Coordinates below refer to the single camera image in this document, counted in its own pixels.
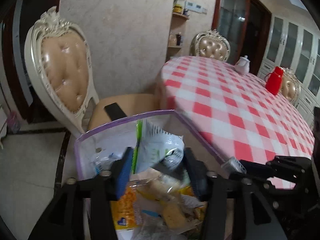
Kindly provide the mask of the yellow meat floss bread package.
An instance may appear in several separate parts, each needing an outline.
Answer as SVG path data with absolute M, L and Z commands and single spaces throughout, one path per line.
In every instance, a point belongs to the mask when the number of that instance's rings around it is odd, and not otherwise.
M 124 195 L 110 204 L 116 230 L 131 230 L 143 224 L 135 186 L 127 186 Z

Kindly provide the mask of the orange striped bread package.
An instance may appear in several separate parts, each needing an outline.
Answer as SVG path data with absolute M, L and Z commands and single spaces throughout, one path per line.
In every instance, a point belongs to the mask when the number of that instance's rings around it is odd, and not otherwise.
M 130 181 L 136 187 L 140 211 L 146 217 L 159 218 L 176 235 L 200 228 L 206 203 L 196 198 L 186 171 L 179 180 L 149 168 L 132 175 Z

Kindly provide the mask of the clear purple trimmed storage bag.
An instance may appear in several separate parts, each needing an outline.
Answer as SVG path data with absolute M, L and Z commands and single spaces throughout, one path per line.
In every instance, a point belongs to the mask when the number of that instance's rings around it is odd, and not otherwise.
M 134 149 L 129 177 L 133 180 L 154 168 L 172 150 L 178 150 L 178 156 L 167 169 L 175 170 L 186 147 L 208 170 L 227 177 L 221 167 L 223 159 L 191 120 L 175 110 L 160 110 L 121 118 L 80 135 L 74 144 L 79 179 L 91 179 L 98 174 L 100 168 L 94 164 L 97 157 L 113 154 L 121 158 L 128 147 Z

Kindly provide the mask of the black phone on chair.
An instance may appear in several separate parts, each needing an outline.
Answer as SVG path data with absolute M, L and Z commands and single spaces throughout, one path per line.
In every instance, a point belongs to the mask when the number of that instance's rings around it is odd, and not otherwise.
M 115 121 L 115 120 L 119 120 L 127 117 L 127 115 L 124 113 L 124 111 L 120 108 L 120 106 L 116 102 L 106 105 L 104 107 L 104 110 L 111 121 Z

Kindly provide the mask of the red white checkered tablecloth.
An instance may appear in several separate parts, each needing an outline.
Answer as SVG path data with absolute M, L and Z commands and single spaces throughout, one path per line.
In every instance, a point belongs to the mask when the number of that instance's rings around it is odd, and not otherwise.
M 306 121 L 255 75 L 240 75 L 215 59 L 182 56 L 166 62 L 159 76 L 162 108 L 182 112 L 220 161 L 312 156 L 315 139 Z

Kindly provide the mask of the white ceramic teapot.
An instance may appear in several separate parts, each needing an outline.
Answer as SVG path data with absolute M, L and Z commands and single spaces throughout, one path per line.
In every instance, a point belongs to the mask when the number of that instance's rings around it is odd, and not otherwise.
M 245 55 L 244 57 L 240 57 L 235 64 L 235 71 L 241 75 L 246 75 L 249 73 L 249 64 L 250 61 L 247 55 Z

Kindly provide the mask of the red thermos jug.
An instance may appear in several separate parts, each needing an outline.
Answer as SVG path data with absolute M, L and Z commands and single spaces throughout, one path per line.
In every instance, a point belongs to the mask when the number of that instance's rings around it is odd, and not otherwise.
M 265 88 L 273 95 L 277 95 L 283 80 L 284 70 L 276 66 L 275 69 L 265 76 Z

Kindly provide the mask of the beige tufted chair far right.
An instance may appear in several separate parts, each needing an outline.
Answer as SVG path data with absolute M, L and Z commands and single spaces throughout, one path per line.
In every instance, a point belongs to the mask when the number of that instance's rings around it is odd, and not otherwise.
M 296 105 L 300 96 L 300 82 L 296 78 L 293 70 L 284 68 L 283 79 L 281 83 L 281 94 L 292 104 Z

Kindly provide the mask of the beige tufted chair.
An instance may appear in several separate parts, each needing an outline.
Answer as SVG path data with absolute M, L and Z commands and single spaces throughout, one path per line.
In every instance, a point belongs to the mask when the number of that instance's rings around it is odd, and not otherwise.
M 227 62 L 231 46 L 226 38 L 214 30 L 202 31 L 196 34 L 191 42 L 189 55 L 206 57 L 221 62 Z
M 300 96 L 300 82 L 296 78 L 293 70 L 284 68 L 283 79 L 281 83 L 281 94 L 292 104 L 296 105 Z
M 85 35 L 77 24 L 62 18 L 56 7 L 44 12 L 29 29 L 24 61 L 43 105 L 75 137 L 111 122 L 105 111 L 108 105 L 118 105 L 126 116 L 159 109 L 159 100 L 153 94 L 100 99 Z

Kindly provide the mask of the beige tufted chair far left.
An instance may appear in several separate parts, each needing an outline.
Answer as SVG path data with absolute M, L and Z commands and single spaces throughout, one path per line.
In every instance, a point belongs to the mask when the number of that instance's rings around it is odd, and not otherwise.
M 227 62 L 231 46 L 226 38 L 214 30 L 202 31 L 196 34 L 191 42 L 189 55 L 206 57 L 221 62 Z

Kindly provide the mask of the beige tufted chair near left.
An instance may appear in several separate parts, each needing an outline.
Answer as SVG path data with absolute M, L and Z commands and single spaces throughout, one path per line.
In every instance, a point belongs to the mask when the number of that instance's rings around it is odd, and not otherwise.
M 100 99 L 85 35 L 77 24 L 62 18 L 56 7 L 44 12 L 29 29 L 24 61 L 43 105 L 75 137 L 111 122 L 105 111 L 108 105 L 118 105 L 126 116 L 159 109 L 159 100 L 153 94 Z

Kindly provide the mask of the dark bottle on shelf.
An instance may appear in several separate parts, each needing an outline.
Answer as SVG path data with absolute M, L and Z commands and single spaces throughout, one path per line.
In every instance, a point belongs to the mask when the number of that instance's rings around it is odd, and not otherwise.
M 176 34 L 176 46 L 180 46 L 181 45 L 181 33 L 177 33 Z

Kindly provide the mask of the wooden corner shelf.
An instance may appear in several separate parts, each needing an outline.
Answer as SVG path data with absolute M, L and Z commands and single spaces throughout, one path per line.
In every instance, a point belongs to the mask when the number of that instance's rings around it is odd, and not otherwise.
M 172 13 L 171 25 L 168 37 L 168 46 L 167 46 L 167 54 L 166 61 L 169 61 L 173 57 L 179 57 L 182 54 L 183 49 L 183 39 L 185 35 L 185 30 L 187 26 L 187 21 L 189 17 L 180 14 L 180 13 Z M 181 45 L 176 46 L 176 34 L 181 33 Z

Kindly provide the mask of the white glass door cabinet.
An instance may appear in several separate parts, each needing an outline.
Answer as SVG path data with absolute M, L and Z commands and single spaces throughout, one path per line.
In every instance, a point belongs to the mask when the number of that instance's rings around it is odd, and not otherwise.
M 273 15 L 258 77 L 264 79 L 276 67 L 287 68 L 300 84 L 293 105 L 309 126 L 319 107 L 319 35 L 287 18 Z

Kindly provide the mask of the wall light switch panel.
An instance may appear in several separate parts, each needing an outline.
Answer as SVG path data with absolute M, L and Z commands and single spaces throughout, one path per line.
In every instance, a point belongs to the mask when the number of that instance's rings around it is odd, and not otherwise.
M 206 8 L 204 8 L 200 4 L 197 4 L 197 3 L 191 2 L 191 1 L 185 1 L 185 9 L 199 13 L 199 14 L 207 14 Z

